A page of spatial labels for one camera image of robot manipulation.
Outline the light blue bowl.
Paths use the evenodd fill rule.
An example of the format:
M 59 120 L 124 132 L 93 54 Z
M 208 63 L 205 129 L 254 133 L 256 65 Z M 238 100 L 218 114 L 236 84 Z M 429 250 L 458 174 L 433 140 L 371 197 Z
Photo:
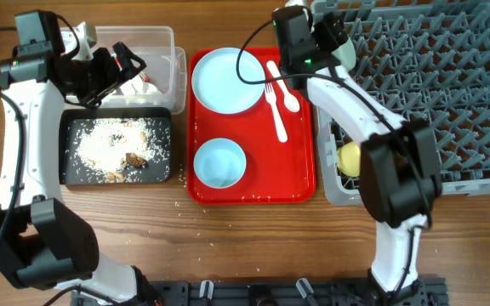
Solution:
M 231 139 L 210 139 L 201 145 L 193 159 L 195 175 L 213 189 L 235 185 L 246 168 L 247 158 L 242 147 Z

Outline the yellow plastic cup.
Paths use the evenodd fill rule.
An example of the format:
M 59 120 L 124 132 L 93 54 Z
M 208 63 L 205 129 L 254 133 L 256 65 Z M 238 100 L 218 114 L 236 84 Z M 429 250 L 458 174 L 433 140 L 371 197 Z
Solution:
M 337 150 L 338 169 L 348 177 L 360 176 L 361 151 L 359 146 L 351 141 Z

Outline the white napkin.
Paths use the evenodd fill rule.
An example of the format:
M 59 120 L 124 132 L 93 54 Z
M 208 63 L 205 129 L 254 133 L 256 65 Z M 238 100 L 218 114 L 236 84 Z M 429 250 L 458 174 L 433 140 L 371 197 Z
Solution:
M 160 94 L 155 85 L 143 81 L 139 76 L 125 82 L 117 91 L 122 95 Z

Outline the mint green bowl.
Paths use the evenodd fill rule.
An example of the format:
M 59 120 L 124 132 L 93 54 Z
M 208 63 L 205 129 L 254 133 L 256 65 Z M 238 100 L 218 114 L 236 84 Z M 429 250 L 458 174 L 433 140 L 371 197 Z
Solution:
M 337 47 L 332 52 L 332 56 L 334 56 L 347 71 L 351 71 L 356 65 L 356 50 L 350 38 Z

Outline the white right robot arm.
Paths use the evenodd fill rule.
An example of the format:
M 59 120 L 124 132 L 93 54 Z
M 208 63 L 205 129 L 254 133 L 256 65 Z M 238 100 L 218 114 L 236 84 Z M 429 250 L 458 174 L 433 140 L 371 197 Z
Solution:
M 442 193 L 434 131 L 425 120 L 410 122 L 385 108 L 353 80 L 356 50 L 338 15 L 315 20 L 306 3 L 296 1 L 271 18 L 288 85 L 327 112 L 359 147 L 359 192 L 376 222 L 368 300 L 401 303 L 419 292 L 419 237 L 431 228 Z

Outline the red snack wrapper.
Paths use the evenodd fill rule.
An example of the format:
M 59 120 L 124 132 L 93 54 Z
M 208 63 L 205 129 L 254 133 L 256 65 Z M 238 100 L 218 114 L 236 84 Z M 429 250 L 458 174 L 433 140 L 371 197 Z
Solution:
M 113 58 L 114 58 L 114 60 L 116 61 L 118 68 L 119 68 L 120 70 L 122 70 L 122 69 L 123 69 L 123 67 L 122 67 L 122 65 L 120 64 L 119 60 L 117 59 L 116 55 L 114 55 L 114 56 L 113 56 Z M 150 77 L 149 77 L 149 75 L 148 75 L 148 74 L 146 74 L 146 73 L 145 73 L 145 72 L 143 72 L 143 71 L 142 71 L 142 72 L 139 74 L 139 77 L 140 77 L 140 79 L 141 79 L 143 82 L 149 82 L 149 81 L 151 80 L 151 79 L 150 79 Z

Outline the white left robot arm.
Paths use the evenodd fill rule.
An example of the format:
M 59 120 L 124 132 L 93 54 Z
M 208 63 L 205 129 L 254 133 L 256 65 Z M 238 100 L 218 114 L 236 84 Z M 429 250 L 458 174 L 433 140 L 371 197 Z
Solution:
M 77 292 L 99 304 L 159 305 L 141 271 L 104 256 L 93 228 L 68 208 L 60 190 L 60 119 L 68 95 L 97 109 L 137 76 L 145 62 L 125 44 L 89 56 L 67 49 L 62 16 L 15 16 L 20 39 L 0 63 L 5 109 L 0 176 L 0 273 L 17 289 Z

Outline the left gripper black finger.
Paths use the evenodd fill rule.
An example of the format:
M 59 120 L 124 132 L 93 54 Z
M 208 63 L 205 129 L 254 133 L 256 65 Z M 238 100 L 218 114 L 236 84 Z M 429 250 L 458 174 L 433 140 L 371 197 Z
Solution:
M 85 108 L 99 108 L 102 100 L 107 95 L 138 75 L 138 71 L 89 73 L 84 81 L 79 82 L 78 89 L 75 92 L 78 103 Z
M 121 66 L 121 79 L 133 79 L 146 68 L 145 61 L 134 54 L 123 42 L 115 43 L 113 50 Z

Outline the leftover rice and food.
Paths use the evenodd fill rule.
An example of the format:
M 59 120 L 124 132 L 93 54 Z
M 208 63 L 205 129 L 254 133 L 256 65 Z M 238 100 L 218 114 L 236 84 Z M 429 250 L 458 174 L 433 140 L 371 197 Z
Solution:
M 80 140 L 78 156 L 87 169 L 103 176 L 102 184 L 129 184 L 126 169 L 140 169 L 148 159 L 162 156 L 161 145 L 147 144 L 152 134 L 143 120 L 102 119 Z

